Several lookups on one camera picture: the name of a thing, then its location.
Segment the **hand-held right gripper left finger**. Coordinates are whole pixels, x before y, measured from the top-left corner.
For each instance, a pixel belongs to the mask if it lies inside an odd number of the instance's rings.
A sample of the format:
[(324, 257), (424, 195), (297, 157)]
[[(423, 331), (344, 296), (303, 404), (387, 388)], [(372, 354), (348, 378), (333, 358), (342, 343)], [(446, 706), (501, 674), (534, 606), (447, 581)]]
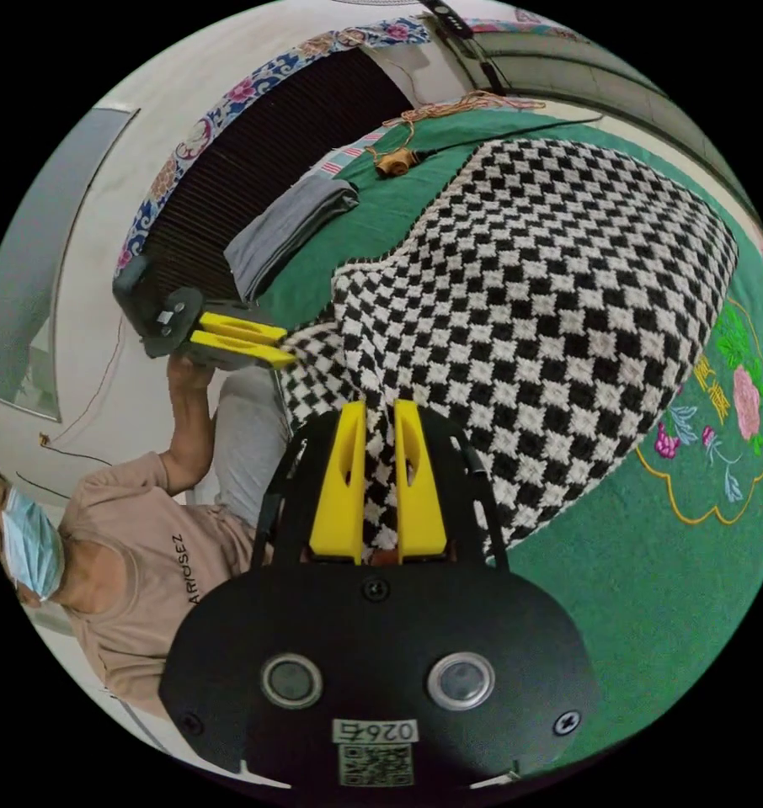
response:
[(365, 403), (343, 406), (333, 434), (309, 547), (318, 559), (362, 562)]

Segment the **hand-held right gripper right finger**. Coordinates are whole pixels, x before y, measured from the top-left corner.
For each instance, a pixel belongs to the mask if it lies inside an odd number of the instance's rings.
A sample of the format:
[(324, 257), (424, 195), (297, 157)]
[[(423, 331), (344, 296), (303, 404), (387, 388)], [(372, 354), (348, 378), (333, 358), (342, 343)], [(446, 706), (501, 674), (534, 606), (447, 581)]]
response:
[(446, 529), (419, 409), (399, 400), (393, 415), (398, 562), (438, 558), (446, 552)]

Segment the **person's left hand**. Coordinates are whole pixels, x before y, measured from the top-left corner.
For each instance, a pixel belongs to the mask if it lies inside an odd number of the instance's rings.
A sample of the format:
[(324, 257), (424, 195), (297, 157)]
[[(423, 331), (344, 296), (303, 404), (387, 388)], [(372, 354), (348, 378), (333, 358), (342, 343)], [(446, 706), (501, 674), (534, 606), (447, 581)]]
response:
[(209, 388), (216, 373), (213, 367), (193, 362), (185, 353), (172, 353), (167, 362), (168, 395), (177, 419), (190, 413), (209, 416)]

